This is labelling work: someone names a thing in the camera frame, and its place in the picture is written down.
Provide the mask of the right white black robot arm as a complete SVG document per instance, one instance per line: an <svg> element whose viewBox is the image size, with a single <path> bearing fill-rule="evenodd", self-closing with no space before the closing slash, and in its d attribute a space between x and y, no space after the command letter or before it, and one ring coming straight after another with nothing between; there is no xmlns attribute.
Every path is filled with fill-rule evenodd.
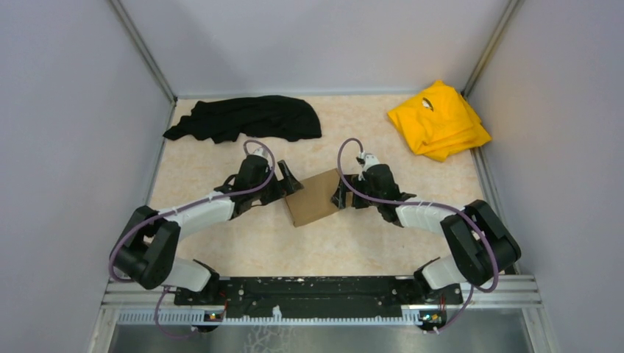
<svg viewBox="0 0 624 353"><path fill-rule="evenodd" d="M496 284L499 273L521 258L520 246L484 200L474 200L461 210L428 202L402 192L390 167L373 154L362 152L357 161L360 173L338 174L334 204L344 208L346 194L351 192L355 209L374 207L390 224L432 232L447 241L449 255L431 260L414 272L414 292L421 302L435 302L449 285Z"/></svg>

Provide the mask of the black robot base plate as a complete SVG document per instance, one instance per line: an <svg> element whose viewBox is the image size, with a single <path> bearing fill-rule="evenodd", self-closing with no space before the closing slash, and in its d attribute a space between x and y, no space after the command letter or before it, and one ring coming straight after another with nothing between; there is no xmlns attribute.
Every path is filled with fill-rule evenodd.
<svg viewBox="0 0 624 353"><path fill-rule="evenodd" d="M462 304L458 284L425 292L411 277L222 277L200 292L174 291L177 306L224 306L228 318L398 318L404 305Z"/></svg>

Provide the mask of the brown cardboard paper box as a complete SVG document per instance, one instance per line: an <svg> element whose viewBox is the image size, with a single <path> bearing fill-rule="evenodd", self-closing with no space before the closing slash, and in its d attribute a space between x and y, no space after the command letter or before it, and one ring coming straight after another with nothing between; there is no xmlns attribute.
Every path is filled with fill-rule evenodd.
<svg viewBox="0 0 624 353"><path fill-rule="evenodd" d="M340 182L338 169L330 169L301 181L302 190L286 197L294 227L303 227L339 211L332 202Z"/></svg>

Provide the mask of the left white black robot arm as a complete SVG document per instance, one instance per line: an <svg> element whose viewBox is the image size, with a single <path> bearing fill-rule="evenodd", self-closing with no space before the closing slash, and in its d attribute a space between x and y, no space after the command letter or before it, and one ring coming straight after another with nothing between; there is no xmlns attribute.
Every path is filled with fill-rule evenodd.
<svg viewBox="0 0 624 353"><path fill-rule="evenodd" d="M201 199L162 210L136 208L110 253L109 269L146 290L184 288L201 303L212 304L221 293L218 274L198 260L178 258L180 241L303 188L285 161L276 162L263 150L248 154L236 174Z"/></svg>

